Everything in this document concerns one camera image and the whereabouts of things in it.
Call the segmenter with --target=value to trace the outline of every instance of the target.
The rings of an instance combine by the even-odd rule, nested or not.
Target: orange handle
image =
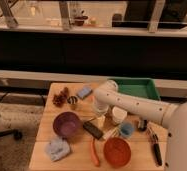
[[[96,153],[96,148],[95,148],[95,138],[93,137],[91,140],[91,159],[94,163],[95,166],[99,167],[100,166],[100,161],[99,157]]]

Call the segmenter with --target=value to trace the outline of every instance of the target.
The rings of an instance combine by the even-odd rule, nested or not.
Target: gray cloth
[[[46,145],[45,152],[52,161],[57,161],[68,155],[71,149],[66,140],[57,137]]]

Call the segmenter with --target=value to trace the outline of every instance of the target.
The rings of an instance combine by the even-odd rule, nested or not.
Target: floor
[[[27,171],[44,109],[41,95],[8,93],[0,102],[0,131],[19,129],[23,139],[0,138],[0,171]]]

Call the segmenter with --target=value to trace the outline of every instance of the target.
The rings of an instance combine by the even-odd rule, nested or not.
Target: chair leg
[[[11,129],[11,130],[7,130],[7,131],[2,131],[0,132],[0,137],[6,136],[6,135],[10,135],[13,134],[14,135],[14,139],[15,140],[20,140],[22,139],[22,132],[20,132],[17,129]]]

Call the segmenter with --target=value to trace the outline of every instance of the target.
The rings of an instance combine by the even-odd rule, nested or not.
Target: screwdriver
[[[158,142],[159,141],[158,136],[156,135],[156,133],[152,130],[150,126],[148,126],[148,132],[151,137],[151,142],[153,143],[153,151],[154,151],[154,155],[157,160],[157,164],[159,166],[162,166],[162,157],[161,157],[161,152],[160,152],[160,147],[159,147],[159,142]]]

